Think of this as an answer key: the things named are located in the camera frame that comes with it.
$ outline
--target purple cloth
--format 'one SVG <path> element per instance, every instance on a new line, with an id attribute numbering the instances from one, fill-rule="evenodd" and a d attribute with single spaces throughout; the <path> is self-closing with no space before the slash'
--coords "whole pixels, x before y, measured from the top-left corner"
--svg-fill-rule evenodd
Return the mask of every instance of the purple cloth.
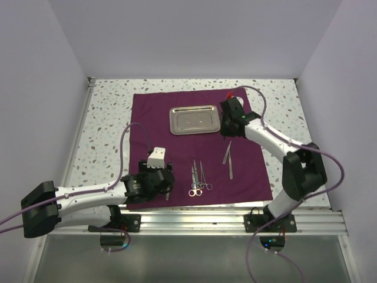
<path id="1" fill-rule="evenodd" d="M 151 202 L 127 205 L 129 209 L 161 208 L 172 206 L 215 205 L 225 203 L 272 200 L 271 188 L 260 146 L 242 137 L 224 138 L 217 133 L 175 136 L 170 132 L 169 111 L 175 107 L 216 105 L 221 114 L 220 102 L 229 90 L 182 91 L 178 93 L 135 94 L 131 122 L 141 123 L 148 131 L 152 147 L 165 147 L 165 162 L 173 162 L 176 178 L 169 200 L 158 195 Z M 245 112 L 250 104 L 244 89 L 236 90 L 242 97 Z M 229 162 L 223 158 L 232 141 L 233 180 L 229 178 Z M 130 173 L 138 173 L 138 161 L 147 158 L 145 135 L 138 127 L 131 128 Z M 194 159 L 200 180 L 200 161 L 207 183 L 213 190 L 203 189 L 201 196 L 189 196 L 191 167 Z"/>

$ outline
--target black base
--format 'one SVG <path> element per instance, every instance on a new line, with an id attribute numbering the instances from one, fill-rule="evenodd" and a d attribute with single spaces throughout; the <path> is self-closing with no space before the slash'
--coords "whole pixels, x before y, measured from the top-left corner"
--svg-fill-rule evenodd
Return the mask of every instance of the black base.
<path id="1" fill-rule="evenodd" d="M 141 223 L 141 215 L 140 214 L 122 214 L 121 216 L 117 217 L 116 221 L 110 222 L 108 225 L 98 229 L 95 226 L 89 226 L 89 232 L 106 232 L 104 229 L 111 228 L 111 229 L 122 229 L 124 225 L 126 227 L 126 231 L 129 233 L 138 233 L 140 230 L 140 223 Z"/>
<path id="2" fill-rule="evenodd" d="M 285 246 L 285 236 L 260 236 L 260 243 L 265 249 L 280 252 Z"/>
<path id="3" fill-rule="evenodd" d="M 246 233 L 253 233 L 257 231 L 259 227 L 263 226 L 266 223 L 266 218 L 263 217 L 263 214 L 245 214 L 243 216 L 243 221 L 244 221 Z M 283 227 L 285 228 L 286 233 L 297 232 L 295 216 L 292 214 L 287 215 L 284 219 L 277 221 L 276 223 L 264 228 L 260 232 L 279 233 L 282 231 Z"/>
<path id="4" fill-rule="evenodd" d="M 122 235 L 101 235 L 100 237 L 100 245 L 102 247 L 105 246 L 123 246 L 124 240 Z"/>

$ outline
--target scissors handle ring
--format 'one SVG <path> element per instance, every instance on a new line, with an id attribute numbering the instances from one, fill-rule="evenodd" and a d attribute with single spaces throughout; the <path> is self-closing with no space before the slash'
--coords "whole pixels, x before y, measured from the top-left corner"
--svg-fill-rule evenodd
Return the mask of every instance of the scissors handle ring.
<path id="1" fill-rule="evenodd" d="M 202 189 L 204 189 L 204 187 L 205 187 L 206 184 L 204 184 L 204 183 L 202 183 L 202 182 L 199 182 L 199 183 L 196 184 L 196 185 L 197 185 L 197 189 L 202 190 Z"/>
<path id="2" fill-rule="evenodd" d="M 212 190 L 213 189 L 212 184 L 205 184 L 205 185 L 206 185 L 207 190 Z"/>
<path id="3" fill-rule="evenodd" d="M 196 190 L 189 190 L 188 195 L 189 196 L 195 196 L 196 195 Z"/>

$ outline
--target glass panel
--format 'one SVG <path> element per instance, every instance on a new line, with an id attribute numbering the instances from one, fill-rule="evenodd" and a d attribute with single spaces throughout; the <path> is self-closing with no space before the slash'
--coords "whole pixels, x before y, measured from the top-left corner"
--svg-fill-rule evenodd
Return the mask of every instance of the glass panel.
<path id="1" fill-rule="evenodd" d="M 109 255 L 98 235 L 49 235 L 35 282 L 251 282 L 249 236 L 131 237 L 125 251 Z M 283 252 L 306 282 L 350 282 L 337 236 L 291 236 Z M 252 248 L 250 263 L 260 282 L 301 282 L 295 266 L 262 248 Z"/>

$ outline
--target white wall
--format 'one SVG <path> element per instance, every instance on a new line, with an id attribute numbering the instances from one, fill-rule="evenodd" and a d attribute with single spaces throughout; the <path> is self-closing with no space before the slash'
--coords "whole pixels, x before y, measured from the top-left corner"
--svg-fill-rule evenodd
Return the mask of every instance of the white wall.
<path id="1" fill-rule="evenodd" d="M 342 209 L 363 282 L 377 278 L 377 2 L 344 0 L 299 78 L 314 141 L 344 164 Z M 330 182 L 338 170 L 329 166 Z"/>
<path id="2" fill-rule="evenodd" d="M 60 182 L 87 79 L 47 0 L 2 1 L 0 38 L 2 219 L 41 181 Z M 22 230 L 0 235 L 1 282 L 22 281 L 33 243 Z"/>
<path id="3" fill-rule="evenodd" d="M 297 78 L 341 0 L 49 0 L 87 77 Z"/>

